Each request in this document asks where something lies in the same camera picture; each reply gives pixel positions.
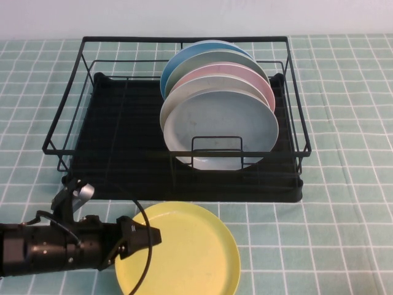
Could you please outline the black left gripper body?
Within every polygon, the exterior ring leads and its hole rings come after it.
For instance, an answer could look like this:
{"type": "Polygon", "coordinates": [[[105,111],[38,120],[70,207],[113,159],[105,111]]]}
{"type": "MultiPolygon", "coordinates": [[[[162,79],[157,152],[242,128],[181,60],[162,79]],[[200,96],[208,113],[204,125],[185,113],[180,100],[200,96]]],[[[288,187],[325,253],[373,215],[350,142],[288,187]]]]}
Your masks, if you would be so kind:
{"type": "Polygon", "coordinates": [[[122,237],[119,222],[102,222],[97,215],[86,215],[78,223],[80,266],[84,269],[104,270],[114,263],[122,237]]]}

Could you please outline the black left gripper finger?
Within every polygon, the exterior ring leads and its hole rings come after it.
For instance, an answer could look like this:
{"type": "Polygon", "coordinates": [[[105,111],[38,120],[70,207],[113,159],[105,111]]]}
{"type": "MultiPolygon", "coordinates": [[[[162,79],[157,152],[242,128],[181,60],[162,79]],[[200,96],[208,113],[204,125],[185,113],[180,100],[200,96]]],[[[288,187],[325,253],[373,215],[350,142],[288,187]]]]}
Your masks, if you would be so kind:
{"type": "Polygon", "coordinates": [[[128,258],[137,251],[159,245],[162,242],[158,228],[147,227],[127,216],[118,218],[117,224],[120,226],[117,253],[121,259],[128,258]]]}

